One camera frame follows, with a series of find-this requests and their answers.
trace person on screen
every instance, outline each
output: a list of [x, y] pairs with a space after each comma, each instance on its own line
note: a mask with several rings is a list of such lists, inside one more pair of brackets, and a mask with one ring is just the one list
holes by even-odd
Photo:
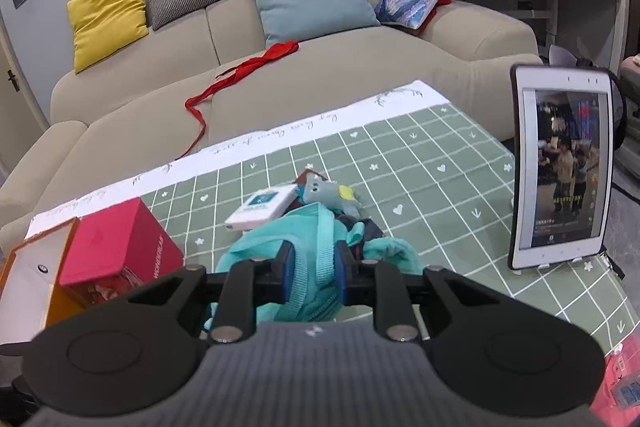
[[571, 140], [568, 137], [563, 137], [560, 140], [560, 153], [553, 168], [558, 175], [554, 191], [556, 212], [561, 212], [564, 209], [564, 213], [568, 214], [571, 210], [569, 198], [571, 196], [571, 180], [574, 175], [574, 155], [571, 154]]
[[587, 156], [584, 155], [584, 151], [582, 149], [578, 149], [575, 152], [574, 204], [572, 206], [574, 216], [577, 216], [582, 210], [584, 194], [587, 191], [588, 170], [589, 165], [587, 163]]

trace sofa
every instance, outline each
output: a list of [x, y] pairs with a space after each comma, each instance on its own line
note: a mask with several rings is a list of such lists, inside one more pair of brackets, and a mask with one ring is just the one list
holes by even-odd
[[[53, 90], [51, 127], [0, 188], [2, 252], [23, 240], [35, 214], [184, 153], [199, 131], [187, 98], [265, 47], [255, 0], [222, 0], [66, 74]], [[463, 2], [440, 7], [418, 37], [381, 26], [301, 42], [198, 107], [207, 133], [192, 153], [416, 79], [505, 140], [519, 62], [540, 62], [532, 29]]]

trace cartoon figurine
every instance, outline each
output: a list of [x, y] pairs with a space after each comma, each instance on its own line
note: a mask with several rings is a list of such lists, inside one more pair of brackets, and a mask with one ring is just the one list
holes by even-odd
[[350, 187], [325, 182], [312, 172], [306, 175], [305, 191], [302, 198], [305, 204], [322, 203], [327, 208], [336, 208], [347, 216], [360, 219], [360, 202], [355, 198]]

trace metal screw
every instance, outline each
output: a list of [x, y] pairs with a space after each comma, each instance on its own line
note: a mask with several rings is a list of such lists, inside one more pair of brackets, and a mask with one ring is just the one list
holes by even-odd
[[242, 330], [235, 326], [220, 326], [211, 330], [211, 338], [221, 344], [231, 344], [242, 338]]
[[397, 324], [386, 330], [386, 334], [396, 342], [411, 342], [418, 336], [418, 330], [407, 324]]

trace tablet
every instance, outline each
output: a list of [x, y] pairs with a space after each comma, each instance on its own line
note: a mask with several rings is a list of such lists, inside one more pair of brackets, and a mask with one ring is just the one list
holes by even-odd
[[511, 70], [516, 173], [509, 266], [547, 266], [602, 249], [613, 163], [609, 73]]

